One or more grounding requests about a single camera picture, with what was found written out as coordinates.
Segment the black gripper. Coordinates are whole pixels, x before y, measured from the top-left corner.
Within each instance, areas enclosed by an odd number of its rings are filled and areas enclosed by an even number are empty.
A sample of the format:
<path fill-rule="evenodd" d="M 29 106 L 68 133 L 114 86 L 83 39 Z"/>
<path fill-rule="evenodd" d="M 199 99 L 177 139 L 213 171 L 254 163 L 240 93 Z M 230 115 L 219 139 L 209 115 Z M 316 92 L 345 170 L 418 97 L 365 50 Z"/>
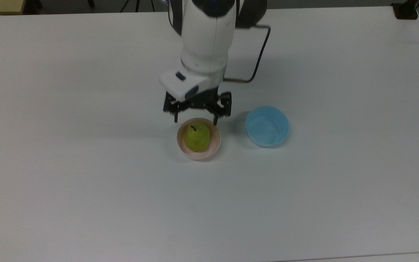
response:
<path fill-rule="evenodd" d="M 229 117 L 232 112 L 232 93 L 218 94 L 219 88 L 203 91 L 188 100 L 180 102 L 168 92 L 165 94 L 163 111 L 173 116 L 178 122 L 179 112 L 187 109 L 206 109 L 213 115 L 213 125 L 217 126 L 219 118 Z"/>

